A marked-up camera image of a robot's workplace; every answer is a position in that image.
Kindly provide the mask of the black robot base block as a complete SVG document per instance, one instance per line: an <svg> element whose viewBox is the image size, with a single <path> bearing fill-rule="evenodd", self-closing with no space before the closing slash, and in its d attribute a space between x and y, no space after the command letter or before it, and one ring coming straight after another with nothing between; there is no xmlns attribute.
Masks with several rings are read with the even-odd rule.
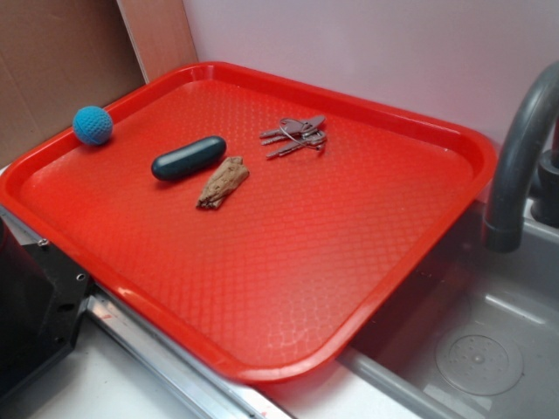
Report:
<svg viewBox="0 0 559 419"><path fill-rule="evenodd" d="M1 223L1 401L75 348L92 279L54 244L20 244Z"/></svg>

